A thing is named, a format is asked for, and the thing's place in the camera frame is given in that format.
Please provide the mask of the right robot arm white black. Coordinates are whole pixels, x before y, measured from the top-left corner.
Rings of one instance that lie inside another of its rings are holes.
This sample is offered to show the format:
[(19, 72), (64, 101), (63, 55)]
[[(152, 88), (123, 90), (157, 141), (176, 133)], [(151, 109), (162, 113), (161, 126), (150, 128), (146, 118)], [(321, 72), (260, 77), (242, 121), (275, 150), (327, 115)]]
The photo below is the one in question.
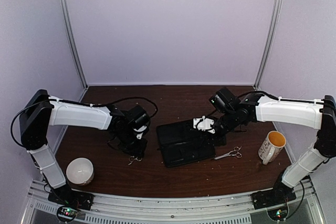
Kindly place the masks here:
[(299, 159), (279, 175), (269, 192), (272, 203), (279, 204), (292, 189), (322, 163), (335, 157), (335, 99), (300, 100), (276, 97), (265, 91), (249, 91), (235, 96), (221, 88), (209, 99), (222, 116), (215, 121), (215, 133), (224, 136), (250, 122), (282, 122), (317, 130), (317, 138)]

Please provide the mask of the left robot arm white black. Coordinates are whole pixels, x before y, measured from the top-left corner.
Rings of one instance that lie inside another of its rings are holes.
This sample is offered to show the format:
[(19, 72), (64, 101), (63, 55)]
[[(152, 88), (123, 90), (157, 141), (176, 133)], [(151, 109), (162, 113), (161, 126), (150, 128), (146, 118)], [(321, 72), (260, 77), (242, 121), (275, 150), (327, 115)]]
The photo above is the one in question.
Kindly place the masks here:
[(71, 205), (76, 197), (48, 145), (50, 126), (79, 126), (108, 131), (119, 140), (122, 152), (142, 159), (147, 145), (144, 135), (151, 121), (139, 105), (130, 110), (120, 110), (114, 103), (85, 104), (59, 99), (43, 89), (34, 94), (18, 116), (21, 145), (37, 163), (51, 192), (64, 205)]

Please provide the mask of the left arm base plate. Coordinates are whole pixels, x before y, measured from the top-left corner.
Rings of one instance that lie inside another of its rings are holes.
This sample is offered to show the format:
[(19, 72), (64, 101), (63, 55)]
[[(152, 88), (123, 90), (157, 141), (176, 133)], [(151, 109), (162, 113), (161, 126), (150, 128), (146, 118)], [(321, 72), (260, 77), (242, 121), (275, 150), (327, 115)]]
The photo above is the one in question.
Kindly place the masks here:
[(51, 202), (80, 210), (91, 210), (93, 198), (93, 194), (75, 191), (67, 183), (59, 188), (51, 187), (48, 195)]

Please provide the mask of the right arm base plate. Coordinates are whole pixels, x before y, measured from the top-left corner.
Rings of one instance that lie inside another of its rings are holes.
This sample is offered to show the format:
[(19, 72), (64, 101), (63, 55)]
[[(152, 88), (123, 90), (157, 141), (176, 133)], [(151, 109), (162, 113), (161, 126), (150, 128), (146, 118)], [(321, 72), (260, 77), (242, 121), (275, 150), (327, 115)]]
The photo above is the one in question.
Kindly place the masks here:
[(283, 183), (276, 183), (272, 189), (252, 193), (251, 198), (254, 208), (261, 209), (295, 200), (296, 194), (293, 188), (290, 188)]

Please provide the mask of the black zip tool case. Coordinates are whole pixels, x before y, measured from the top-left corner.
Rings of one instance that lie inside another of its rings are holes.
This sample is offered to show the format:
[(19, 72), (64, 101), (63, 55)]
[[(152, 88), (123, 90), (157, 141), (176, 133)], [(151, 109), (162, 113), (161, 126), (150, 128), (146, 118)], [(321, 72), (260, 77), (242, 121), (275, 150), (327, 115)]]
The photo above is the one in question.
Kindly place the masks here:
[(159, 149), (166, 167), (178, 167), (215, 156), (212, 135), (194, 128), (192, 120), (156, 127)]

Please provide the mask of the silver thinning shears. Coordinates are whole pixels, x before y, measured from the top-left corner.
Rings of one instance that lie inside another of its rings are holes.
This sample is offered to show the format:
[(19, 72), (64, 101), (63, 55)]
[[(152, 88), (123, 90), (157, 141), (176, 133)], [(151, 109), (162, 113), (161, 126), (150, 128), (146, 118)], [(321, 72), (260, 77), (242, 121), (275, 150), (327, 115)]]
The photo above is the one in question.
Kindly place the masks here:
[(134, 162), (141, 162), (143, 158), (130, 156), (128, 165), (132, 165)]

